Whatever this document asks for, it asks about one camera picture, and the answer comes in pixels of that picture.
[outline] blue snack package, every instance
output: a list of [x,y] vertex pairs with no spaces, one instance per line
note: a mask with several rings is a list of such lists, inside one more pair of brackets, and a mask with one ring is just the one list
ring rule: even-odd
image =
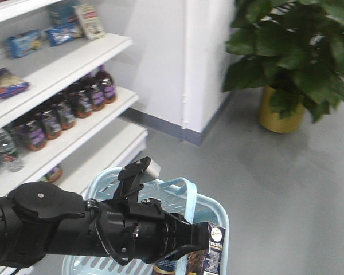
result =
[[6,40],[12,58],[19,58],[42,48],[40,30],[30,30]]
[[60,27],[46,30],[50,46],[58,46],[82,36],[81,28],[76,23],[69,23]]
[[68,23],[78,21],[74,12],[74,6],[79,4],[79,0],[62,0],[47,6],[50,23],[54,27],[59,27]]
[[6,68],[0,69],[0,99],[15,96],[29,87],[29,83],[10,73]]

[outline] green leaves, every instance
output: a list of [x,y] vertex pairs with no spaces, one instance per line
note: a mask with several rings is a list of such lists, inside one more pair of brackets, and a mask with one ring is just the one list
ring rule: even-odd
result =
[[295,114],[300,95],[298,93],[289,93],[283,89],[277,89],[270,98],[270,110],[279,113],[281,119]]
[[337,6],[326,3],[322,3],[321,6],[331,19],[344,25],[344,6]]
[[266,22],[257,31],[257,54],[279,56],[290,48],[288,32],[280,25]]
[[310,58],[308,49],[294,46],[279,60],[277,65],[287,70],[299,69],[305,66]]
[[319,0],[298,0],[298,2],[303,4],[303,5],[316,5],[320,1]]
[[293,76],[296,86],[317,104],[329,99],[332,95],[331,72],[320,63],[315,63],[296,71]]
[[265,17],[271,9],[269,0],[255,0],[247,8],[246,19],[250,23],[256,23]]
[[223,90],[269,85],[272,111],[303,102],[313,122],[344,102],[344,0],[236,0],[236,11],[226,51],[244,57]]
[[226,42],[226,51],[237,55],[254,54],[256,51],[254,29],[240,29],[235,32]]
[[337,63],[337,69],[344,72],[344,34],[335,34],[330,41],[331,52]]
[[242,58],[232,64],[226,73],[223,91],[233,89],[257,88],[266,84],[264,71],[257,59]]

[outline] screw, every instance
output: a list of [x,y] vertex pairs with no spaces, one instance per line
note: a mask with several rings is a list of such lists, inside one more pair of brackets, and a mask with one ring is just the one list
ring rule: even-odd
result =
[[150,199],[143,199],[142,203],[144,203],[145,205],[149,205],[151,203]]

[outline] gray baseboard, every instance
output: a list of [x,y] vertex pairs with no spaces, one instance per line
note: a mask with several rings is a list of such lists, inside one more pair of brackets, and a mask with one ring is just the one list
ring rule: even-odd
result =
[[200,146],[202,142],[204,141],[204,137],[206,136],[206,134],[212,129],[212,126],[218,120],[219,115],[222,113],[224,108],[228,105],[229,100],[232,96],[232,93],[233,92],[231,92],[230,95],[227,96],[225,101],[222,103],[222,105],[219,107],[217,112],[214,114],[210,122],[206,125],[203,132],[201,133],[190,130],[190,129],[182,129],[180,125],[173,124],[166,120],[159,119],[155,116],[148,115],[146,113],[143,113],[141,111],[138,111],[132,108],[127,109],[122,114],[122,116],[138,124],[152,128],[159,132],[166,133],[177,139],[185,140],[187,142]]

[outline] basket handle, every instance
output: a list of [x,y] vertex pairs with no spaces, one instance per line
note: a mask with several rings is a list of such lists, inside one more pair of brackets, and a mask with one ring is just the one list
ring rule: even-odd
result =
[[167,182],[160,182],[158,183],[158,186],[160,188],[164,188],[171,185],[176,185],[179,183],[183,183],[183,186],[181,186],[179,189],[175,191],[176,195],[182,195],[187,192],[187,201],[186,201],[186,208],[185,208],[185,219],[188,222],[193,222],[194,220],[194,213],[195,213],[195,204],[196,204],[196,196],[197,196],[197,190],[196,185],[185,178],[176,178],[169,180]]

